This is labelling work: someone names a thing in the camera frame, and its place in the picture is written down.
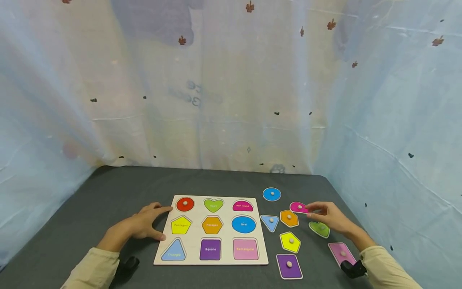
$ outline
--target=purple square piece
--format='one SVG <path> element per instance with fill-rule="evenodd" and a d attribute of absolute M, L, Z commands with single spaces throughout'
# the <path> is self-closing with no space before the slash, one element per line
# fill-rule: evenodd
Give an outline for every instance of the purple square piece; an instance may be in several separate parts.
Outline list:
<path fill-rule="evenodd" d="M 278 254 L 276 255 L 278 260 L 279 272 L 283 279 L 302 279 L 303 274 L 298 264 L 297 256 L 292 254 Z M 292 267 L 287 267 L 287 262 L 292 263 Z"/>
<path fill-rule="evenodd" d="M 219 239 L 202 239 L 200 260 L 220 260 L 221 258 L 221 240 Z"/>

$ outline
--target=yellow pentagon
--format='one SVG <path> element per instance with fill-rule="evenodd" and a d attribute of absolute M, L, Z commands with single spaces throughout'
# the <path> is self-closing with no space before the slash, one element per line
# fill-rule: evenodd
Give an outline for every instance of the yellow pentagon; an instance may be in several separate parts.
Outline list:
<path fill-rule="evenodd" d="M 180 216 L 172 221 L 172 234 L 184 235 L 188 232 L 191 221 L 186 216 Z"/>
<path fill-rule="evenodd" d="M 284 250 L 287 250 L 292 253 L 298 253 L 300 249 L 300 245 L 302 242 L 295 237 L 295 235 L 292 232 L 285 232 L 279 235 L 281 239 L 281 245 Z"/>

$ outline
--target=wooden shape puzzle board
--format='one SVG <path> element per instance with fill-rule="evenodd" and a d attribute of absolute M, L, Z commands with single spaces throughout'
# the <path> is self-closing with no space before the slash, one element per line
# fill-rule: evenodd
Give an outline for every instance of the wooden shape puzzle board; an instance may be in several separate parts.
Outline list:
<path fill-rule="evenodd" d="M 154 265 L 268 265 L 255 198 L 175 195 Z"/>

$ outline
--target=green heart piece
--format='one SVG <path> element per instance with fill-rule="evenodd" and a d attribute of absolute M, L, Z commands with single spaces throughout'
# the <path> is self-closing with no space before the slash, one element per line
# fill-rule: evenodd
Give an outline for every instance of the green heart piece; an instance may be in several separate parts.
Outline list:
<path fill-rule="evenodd" d="M 330 228 L 326 224 L 321 222 L 309 222 L 308 226 L 310 229 L 323 238 L 328 238 L 330 235 Z"/>
<path fill-rule="evenodd" d="M 204 201 L 204 206 L 207 208 L 207 210 L 211 211 L 212 213 L 215 213 L 223 206 L 223 200 L 207 199 Z"/>

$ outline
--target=light blue fabric backdrop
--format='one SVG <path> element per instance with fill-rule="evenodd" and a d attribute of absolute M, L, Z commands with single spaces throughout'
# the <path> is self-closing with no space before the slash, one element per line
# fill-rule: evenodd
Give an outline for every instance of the light blue fabric backdrop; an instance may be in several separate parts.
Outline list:
<path fill-rule="evenodd" d="M 101 165 L 313 173 L 424 288 L 459 288 L 461 13 L 0 0 L 0 266 Z"/>

